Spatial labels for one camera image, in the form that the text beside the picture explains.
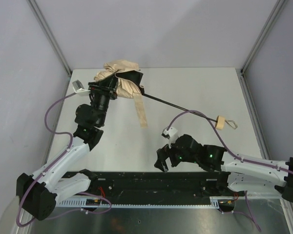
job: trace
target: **white wall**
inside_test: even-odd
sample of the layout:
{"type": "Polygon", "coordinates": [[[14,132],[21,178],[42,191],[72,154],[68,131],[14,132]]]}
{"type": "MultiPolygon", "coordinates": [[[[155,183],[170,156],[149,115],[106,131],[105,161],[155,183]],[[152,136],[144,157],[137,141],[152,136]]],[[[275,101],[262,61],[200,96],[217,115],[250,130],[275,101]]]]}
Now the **white wall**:
{"type": "Polygon", "coordinates": [[[271,156],[288,160],[293,157],[293,0],[246,75],[271,156]]]}
{"type": "Polygon", "coordinates": [[[37,0],[72,69],[241,68],[276,0],[37,0]]]}
{"type": "Polygon", "coordinates": [[[43,115],[65,81],[26,1],[0,0],[0,216],[15,196],[17,177],[42,164],[50,139],[43,115]]]}

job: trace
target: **purple cable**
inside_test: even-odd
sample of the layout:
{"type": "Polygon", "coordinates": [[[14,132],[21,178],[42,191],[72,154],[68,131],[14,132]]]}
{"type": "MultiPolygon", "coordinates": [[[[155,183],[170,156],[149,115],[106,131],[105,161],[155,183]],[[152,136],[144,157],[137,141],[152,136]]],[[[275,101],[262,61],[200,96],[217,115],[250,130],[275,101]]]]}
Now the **purple cable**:
{"type": "Polygon", "coordinates": [[[246,201],[246,205],[248,206],[248,210],[250,212],[250,215],[252,217],[252,220],[253,220],[256,228],[258,229],[259,232],[261,232],[262,230],[261,230],[260,226],[257,224],[256,218],[253,215],[252,210],[251,210],[251,206],[250,206],[250,203],[249,203],[249,200],[248,200],[248,191],[245,191],[245,201],[246,201]]]}
{"type": "Polygon", "coordinates": [[[223,212],[220,208],[219,208],[219,211],[222,214],[240,214],[240,215],[244,215],[246,218],[248,218],[249,220],[251,220],[255,224],[255,227],[257,228],[257,230],[259,232],[262,232],[260,226],[257,224],[257,221],[255,219],[255,216],[253,216],[253,214],[252,214],[251,207],[250,207],[250,204],[249,204],[249,201],[248,201],[248,191],[245,191],[245,201],[246,201],[246,205],[248,207],[248,210],[250,212],[250,216],[248,214],[244,213],[244,212],[241,212],[241,211],[223,212]]]}
{"type": "MultiPolygon", "coordinates": [[[[184,115],[184,114],[186,114],[186,113],[189,113],[189,112],[196,112],[196,113],[198,113],[198,114],[200,114],[200,115],[202,115],[202,116],[204,116],[204,117],[207,117],[207,116],[204,115],[202,112],[199,112],[199,111],[196,111],[196,110],[188,110],[188,111],[184,111],[184,112],[180,113],[179,115],[177,115],[177,116],[176,116],[176,117],[170,122],[169,126],[167,127],[167,130],[172,126],[172,124],[174,123],[174,121],[175,121],[177,118],[179,118],[180,116],[182,116],[182,115],[184,115]]],[[[228,148],[228,146],[225,144],[225,142],[223,141],[223,139],[221,138],[221,136],[220,136],[219,133],[217,132],[217,130],[216,130],[216,128],[214,127],[213,123],[212,123],[209,119],[206,119],[206,120],[209,122],[209,124],[210,124],[211,127],[213,128],[214,132],[216,133],[218,139],[220,140],[221,144],[222,144],[222,145],[224,146],[224,148],[228,151],[228,153],[229,153],[232,157],[234,157],[234,158],[236,158],[236,159],[238,159],[238,160],[241,160],[241,159],[242,159],[241,157],[235,155],[234,152],[232,152],[232,151],[228,148]]],[[[249,162],[249,163],[252,163],[252,164],[261,165],[261,166],[265,166],[265,167],[269,167],[269,168],[273,168],[273,169],[277,169],[277,170],[278,170],[278,166],[277,166],[277,165],[270,165],[270,164],[267,164],[267,163],[256,162],[256,161],[249,160],[249,159],[244,159],[244,162],[249,162]]],[[[287,173],[293,175],[293,171],[290,171],[290,170],[288,170],[288,169],[285,169],[285,168],[280,167],[279,170],[284,171],[284,172],[287,172],[287,173]]]]}
{"type": "MultiPolygon", "coordinates": [[[[82,192],[82,193],[79,193],[79,194],[83,194],[83,195],[87,195],[87,196],[93,196],[93,197],[96,197],[96,198],[101,199],[101,200],[103,200],[103,201],[106,201],[106,202],[109,204],[109,208],[107,208],[107,209],[104,210],[104,211],[93,212],[93,211],[87,211],[87,210],[86,210],[85,212],[88,212],[88,213],[91,213],[91,214],[98,215],[98,214],[106,213],[106,212],[108,212],[110,209],[112,209],[112,203],[111,203],[109,200],[107,200],[105,197],[96,196],[96,195],[89,194],[89,193],[85,193],[85,192],[82,192]]],[[[57,216],[50,217],[50,218],[46,218],[45,220],[56,219],[56,218],[62,217],[62,216],[64,216],[64,215],[66,215],[66,214],[68,214],[68,213],[71,213],[71,212],[74,212],[74,211],[83,211],[83,210],[81,210],[80,208],[76,208],[76,209],[73,209],[73,210],[66,211],[66,212],[64,212],[64,213],[62,213],[62,214],[59,214],[59,215],[57,215],[57,216]]]]}
{"type": "MultiPolygon", "coordinates": [[[[63,134],[67,134],[67,135],[69,135],[69,144],[68,144],[68,149],[72,146],[72,143],[73,143],[73,135],[71,134],[71,133],[69,133],[69,132],[55,132],[55,131],[53,131],[53,130],[51,130],[50,128],[49,128],[49,126],[48,126],[48,123],[47,123],[47,117],[48,117],[48,114],[49,114],[49,112],[50,112],[50,110],[56,105],[56,104],[58,104],[59,102],[61,102],[61,101],[63,101],[63,100],[65,100],[66,98],[69,98],[69,97],[71,97],[71,96],[74,96],[76,93],[72,93],[72,94],[69,94],[69,95],[67,95],[67,96],[65,96],[65,97],[63,97],[63,98],[61,98],[61,99],[59,99],[59,100],[57,100],[56,102],[54,102],[49,108],[48,108],[48,110],[46,111],[46,113],[45,113],[45,115],[44,115],[44,125],[45,125],[45,127],[47,128],[47,130],[48,131],[50,131],[51,133],[53,133],[53,134],[57,134],[57,135],[63,135],[63,134]]],[[[54,164],[56,164],[64,155],[66,154],[66,150],[63,152],[63,153],[61,153],[61,155],[60,156],[58,156],[49,166],[47,166],[45,169],[44,169],[44,171],[43,172],[47,172],[54,164]]],[[[42,173],[39,175],[39,176],[37,176],[37,178],[31,183],[31,185],[29,185],[29,187],[28,187],[28,189],[26,190],[26,192],[24,193],[24,195],[23,195],[23,197],[22,197],[22,199],[21,199],[21,201],[20,201],[20,206],[19,206],[19,210],[18,210],[18,214],[17,214],[17,217],[16,217],[16,224],[19,226],[19,227],[21,227],[21,228],[23,228],[23,227],[26,227],[27,225],[29,225],[29,224],[31,224],[34,220],[35,220],[35,218],[32,218],[30,221],[28,221],[27,223],[25,223],[25,224],[21,224],[21,222],[20,222],[20,215],[21,215],[21,208],[22,208],[22,206],[23,206],[23,204],[24,204],[24,202],[25,202],[25,200],[26,200],[26,198],[27,198],[27,196],[28,196],[28,194],[29,194],[29,192],[30,192],[30,190],[34,187],[34,185],[35,185],[35,183],[40,179],[42,177],[42,173]]]]}

